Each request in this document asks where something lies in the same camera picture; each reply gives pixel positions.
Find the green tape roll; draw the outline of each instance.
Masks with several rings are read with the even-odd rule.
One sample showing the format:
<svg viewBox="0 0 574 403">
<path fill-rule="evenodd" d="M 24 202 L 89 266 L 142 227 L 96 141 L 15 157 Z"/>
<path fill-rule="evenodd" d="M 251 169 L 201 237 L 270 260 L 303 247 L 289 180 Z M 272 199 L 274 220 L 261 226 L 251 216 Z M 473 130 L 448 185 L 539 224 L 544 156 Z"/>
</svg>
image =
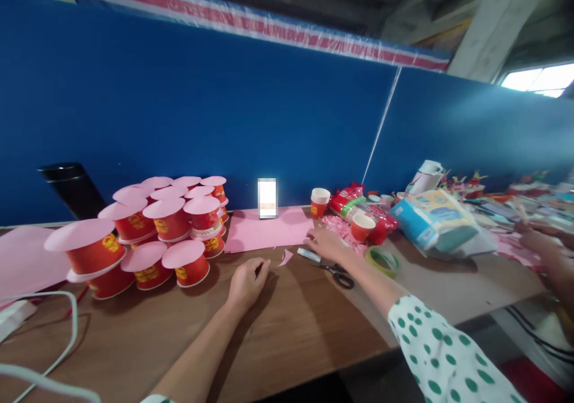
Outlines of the green tape roll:
<svg viewBox="0 0 574 403">
<path fill-rule="evenodd" d="M 365 259 L 374 268 L 391 279 L 395 279 L 399 271 L 399 260 L 381 246 L 371 246 L 365 251 Z"/>
</svg>

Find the green polka dot shirt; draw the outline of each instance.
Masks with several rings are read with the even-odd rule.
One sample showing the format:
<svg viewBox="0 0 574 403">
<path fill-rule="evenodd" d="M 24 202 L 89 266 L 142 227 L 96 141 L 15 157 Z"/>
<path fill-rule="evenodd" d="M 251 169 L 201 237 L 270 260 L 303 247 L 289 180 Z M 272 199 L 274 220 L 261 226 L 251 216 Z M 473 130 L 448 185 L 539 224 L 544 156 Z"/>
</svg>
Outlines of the green polka dot shirt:
<svg viewBox="0 0 574 403">
<path fill-rule="evenodd" d="M 526 403 L 470 337 L 418 298 L 397 301 L 389 323 L 427 403 Z"/>
</svg>

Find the striped banner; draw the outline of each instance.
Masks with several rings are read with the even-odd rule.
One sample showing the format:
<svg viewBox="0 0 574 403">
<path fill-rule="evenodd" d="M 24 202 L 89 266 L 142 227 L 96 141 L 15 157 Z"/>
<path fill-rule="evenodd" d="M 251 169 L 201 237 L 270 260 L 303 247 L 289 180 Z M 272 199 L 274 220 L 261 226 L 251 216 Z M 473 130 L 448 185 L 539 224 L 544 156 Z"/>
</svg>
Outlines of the striped banner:
<svg viewBox="0 0 574 403">
<path fill-rule="evenodd" d="M 445 71 L 451 55 L 392 45 L 221 0 L 76 0 L 155 19 L 398 66 Z"/>
</svg>

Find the power cord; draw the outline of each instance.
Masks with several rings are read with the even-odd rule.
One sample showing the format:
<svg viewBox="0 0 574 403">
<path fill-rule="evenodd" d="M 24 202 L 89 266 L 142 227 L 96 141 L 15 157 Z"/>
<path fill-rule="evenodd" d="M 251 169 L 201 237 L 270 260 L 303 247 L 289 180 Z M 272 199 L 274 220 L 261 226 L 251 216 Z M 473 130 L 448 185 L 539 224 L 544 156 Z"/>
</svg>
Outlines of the power cord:
<svg viewBox="0 0 574 403">
<path fill-rule="evenodd" d="M 62 354 L 56 359 L 54 364 L 48 367 L 48 369 L 43 374 L 37 373 L 34 370 L 30 370 L 25 367 L 10 364 L 0 364 L 0 374 L 26 380 L 33 384 L 26 391 L 24 391 L 16 400 L 14 400 L 14 403 L 19 403 L 20 401 L 22 401 L 22 399 L 26 397 L 28 393 L 32 391 L 32 389 L 34 389 L 36 385 L 48 391 L 57 392 L 72 397 L 84 398 L 91 403 L 102 403 L 100 396 L 93 391 L 71 385 L 66 385 L 47 377 L 70 353 L 78 338 L 78 304 L 76 303 L 76 298 L 74 297 L 74 295 L 67 291 L 36 292 L 34 294 L 14 295 L 12 297 L 1 298 L 0 301 L 19 300 L 21 298 L 35 298 L 43 295 L 65 295 L 70 299 L 70 303 L 72 305 L 72 314 L 71 314 L 72 336 L 70 338 L 70 343 L 68 344 L 64 352 L 62 352 Z"/>
</svg>

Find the blue backdrop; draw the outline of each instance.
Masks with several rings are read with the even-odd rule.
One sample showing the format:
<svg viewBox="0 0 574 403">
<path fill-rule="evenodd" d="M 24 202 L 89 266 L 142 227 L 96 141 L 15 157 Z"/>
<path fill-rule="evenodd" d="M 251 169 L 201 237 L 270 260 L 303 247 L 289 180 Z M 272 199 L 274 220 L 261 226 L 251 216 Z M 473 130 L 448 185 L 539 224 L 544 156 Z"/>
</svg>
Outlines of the blue backdrop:
<svg viewBox="0 0 574 403">
<path fill-rule="evenodd" d="M 574 101 L 403 68 L 369 166 L 368 189 L 403 191 L 425 159 L 450 176 L 490 175 L 505 190 L 521 175 L 574 167 Z"/>
<path fill-rule="evenodd" d="M 36 171 L 84 164 L 104 198 L 224 175 L 230 209 L 363 177 L 396 68 L 51 0 L 0 0 L 0 225 L 71 220 Z"/>
</svg>

